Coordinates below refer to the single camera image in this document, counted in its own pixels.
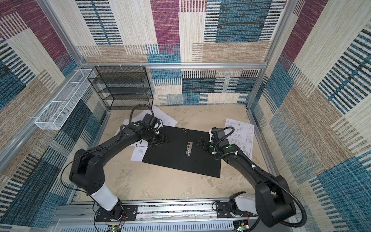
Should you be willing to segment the red and black ring binder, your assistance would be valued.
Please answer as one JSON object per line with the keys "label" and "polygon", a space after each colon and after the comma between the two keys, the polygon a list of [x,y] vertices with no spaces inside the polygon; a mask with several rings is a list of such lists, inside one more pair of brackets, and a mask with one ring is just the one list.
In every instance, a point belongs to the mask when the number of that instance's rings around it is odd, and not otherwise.
{"label": "red and black ring binder", "polygon": [[220,177],[221,161],[213,155],[196,149],[200,138],[210,139],[208,132],[164,126],[170,142],[148,148],[144,163],[191,172],[209,177]]}

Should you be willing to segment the white technical drawing sheet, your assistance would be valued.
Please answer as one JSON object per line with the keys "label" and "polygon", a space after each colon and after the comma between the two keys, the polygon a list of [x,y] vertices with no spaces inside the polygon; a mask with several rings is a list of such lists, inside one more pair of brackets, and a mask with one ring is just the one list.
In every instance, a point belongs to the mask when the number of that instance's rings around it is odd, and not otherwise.
{"label": "white technical drawing sheet", "polygon": [[225,126],[235,129],[228,137],[230,144],[237,145],[249,159],[252,159],[255,126],[233,119],[226,119]]}

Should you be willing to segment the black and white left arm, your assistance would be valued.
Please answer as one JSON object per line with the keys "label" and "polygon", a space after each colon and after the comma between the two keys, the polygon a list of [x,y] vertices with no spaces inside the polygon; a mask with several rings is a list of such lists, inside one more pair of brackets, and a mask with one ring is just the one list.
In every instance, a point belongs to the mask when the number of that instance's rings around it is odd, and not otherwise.
{"label": "black and white left arm", "polygon": [[144,120],[122,125],[117,135],[103,144],[75,154],[70,171],[70,181],[84,190],[107,213],[122,212],[121,201],[106,185],[104,166],[118,153],[138,141],[148,145],[168,142],[162,131],[160,119],[147,123]]}

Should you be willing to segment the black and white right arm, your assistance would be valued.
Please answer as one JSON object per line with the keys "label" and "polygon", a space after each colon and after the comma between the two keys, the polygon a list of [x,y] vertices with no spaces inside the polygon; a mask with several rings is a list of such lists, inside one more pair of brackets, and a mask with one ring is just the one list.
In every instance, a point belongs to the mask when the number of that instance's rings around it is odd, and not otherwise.
{"label": "black and white right arm", "polygon": [[197,141],[195,148],[201,149],[214,156],[216,160],[224,160],[244,176],[255,189],[255,205],[241,193],[230,197],[232,213],[238,211],[253,212],[267,227],[278,223],[288,227],[301,227],[305,221],[298,223],[286,222],[286,219],[296,215],[295,196],[289,192],[287,182],[281,176],[273,176],[258,167],[235,144],[230,145],[225,139],[218,145],[207,142],[204,138]]}

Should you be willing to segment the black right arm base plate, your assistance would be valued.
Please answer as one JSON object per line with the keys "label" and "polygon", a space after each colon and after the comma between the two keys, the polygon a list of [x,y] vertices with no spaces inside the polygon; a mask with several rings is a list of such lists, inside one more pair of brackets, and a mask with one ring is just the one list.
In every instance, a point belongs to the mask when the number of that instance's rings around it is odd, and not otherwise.
{"label": "black right arm base plate", "polygon": [[237,206],[229,202],[214,201],[211,207],[216,212],[217,218],[248,218],[257,216],[252,212],[240,211],[237,209]]}

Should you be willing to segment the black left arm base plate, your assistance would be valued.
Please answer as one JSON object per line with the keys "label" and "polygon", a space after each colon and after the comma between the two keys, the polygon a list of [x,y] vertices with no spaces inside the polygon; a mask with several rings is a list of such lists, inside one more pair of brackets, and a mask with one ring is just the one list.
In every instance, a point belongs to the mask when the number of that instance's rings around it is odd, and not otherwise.
{"label": "black left arm base plate", "polygon": [[137,205],[117,206],[111,211],[100,207],[95,217],[95,222],[127,222],[135,221],[137,216]]}

